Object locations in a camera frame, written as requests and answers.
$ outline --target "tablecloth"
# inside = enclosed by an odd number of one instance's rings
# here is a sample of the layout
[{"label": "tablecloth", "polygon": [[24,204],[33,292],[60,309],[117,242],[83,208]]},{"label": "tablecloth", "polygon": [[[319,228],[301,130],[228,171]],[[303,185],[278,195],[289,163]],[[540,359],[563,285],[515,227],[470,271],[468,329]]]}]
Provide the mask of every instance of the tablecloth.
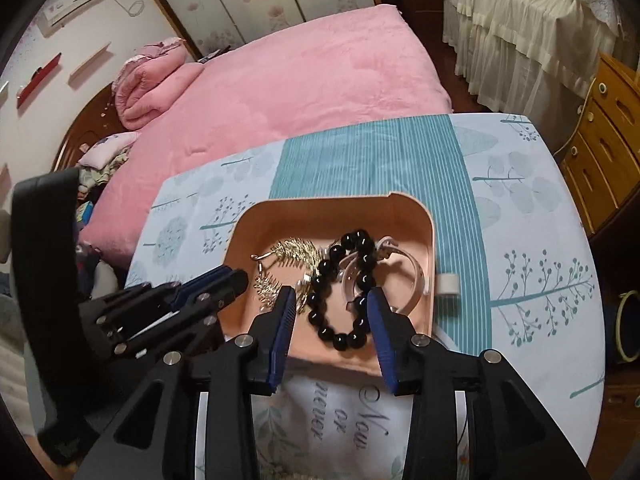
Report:
[{"label": "tablecloth", "polygon": [[[526,117],[452,114],[356,124],[177,175],[151,208],[127,285],[184,282],[219,265],[235,222],[262,200],[390,191],[427,206],[436,272],[460,275],[459,299],[436,298],[434,336],[468,354],[502,352],[586,462],[603,393],[600,291],[575,205]],[[204,394],[201,402],[206,406]],[[295,361],[278,392],[253,404],[264,478],[402,476],[411,399],[392,397],[379,378]],[[462,398],[458,404],[458,476],[465,478]],[[320,435],[311,426],[318,408]]]}]

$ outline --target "pillow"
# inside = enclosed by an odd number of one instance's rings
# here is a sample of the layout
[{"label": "pillow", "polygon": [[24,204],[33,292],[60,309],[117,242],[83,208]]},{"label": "pillow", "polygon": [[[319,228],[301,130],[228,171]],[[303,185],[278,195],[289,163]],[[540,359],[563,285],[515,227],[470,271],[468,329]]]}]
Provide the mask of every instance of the pillow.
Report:
[{"label": "pillow", "polygon": [[113,134],[96,142],[88,152],[86,152],[78,164],[101,170],[109,164],[113,158],[124,148],[130,146],[140,136],[137,132],[123,132],[121,134]]}]

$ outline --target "wooden dresser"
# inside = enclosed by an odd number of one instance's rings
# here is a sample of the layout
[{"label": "wooden dresser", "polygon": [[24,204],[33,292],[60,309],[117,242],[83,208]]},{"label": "wooden dresser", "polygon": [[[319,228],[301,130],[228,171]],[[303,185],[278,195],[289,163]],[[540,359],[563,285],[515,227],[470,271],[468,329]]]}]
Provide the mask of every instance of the wooden dresser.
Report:
[{"label": "wooden dresser", "polygon": [[612,283],[615,288],[640,286],[639,75],[600,55],[598,73],[560,163],[598,272],[617,275],[623,269],[626,275]]}]

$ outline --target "pink bedspread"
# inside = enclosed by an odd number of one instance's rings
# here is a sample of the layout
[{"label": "pink bedspread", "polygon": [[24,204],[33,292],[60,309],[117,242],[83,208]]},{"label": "pink bedspread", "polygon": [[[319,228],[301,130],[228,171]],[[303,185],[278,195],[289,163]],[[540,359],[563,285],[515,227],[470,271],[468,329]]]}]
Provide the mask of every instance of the pink bedspread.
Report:
[{"label": "pink bedspread", "polygon": [[162,183],[177,173],[327,128],[448,114],[451,101],[393,6],[319,18],[214,58],[140,130],[81,240],[128,267]]}]

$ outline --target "storage tray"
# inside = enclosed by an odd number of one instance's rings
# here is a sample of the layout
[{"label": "storage tray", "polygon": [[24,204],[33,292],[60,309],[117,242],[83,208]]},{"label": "storage tray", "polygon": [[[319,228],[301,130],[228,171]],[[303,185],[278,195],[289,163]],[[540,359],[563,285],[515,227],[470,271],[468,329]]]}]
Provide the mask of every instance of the storage tray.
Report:
[{"label": "storage tray", "polygon": [[[250,278],[247,292],[220,313],[226,336],[248,331],[252,320],[260,314],[262,303],[253,287],[258,273],[252,254],[265,254],[278,240],[303,238],[316,247],[327,247],[336,238],[357,228],[366,229],[379,240],[394,238],[399,246],[412,254],[422,266],[427,294],[409,314],[417,332],[431,335],[434,290],[435,233],[430,213],[415,198],[390,193],[388,196],[357,196],[344,198],[303,198],[267,200],[247,209],[238,219],[226,249],[224,264],[244,269]],[[295,286],[304,269],[264,260],[264,268],[284,285]],[[374,270],[379,286],[385,291],[391,306],[403,306],[408,300],[414,280],[414,268],[407,258],[392,254]],[[310,362],[358,370],[380,375],[372,337],[359,350],[338,352],[331,344],[318,338],[316,329],[304,314],[296,316],[289,355]],[[334,283],[326,299],[326,317],[336,332],[352,330],[353,316],[346,309],[340,283]]]}]

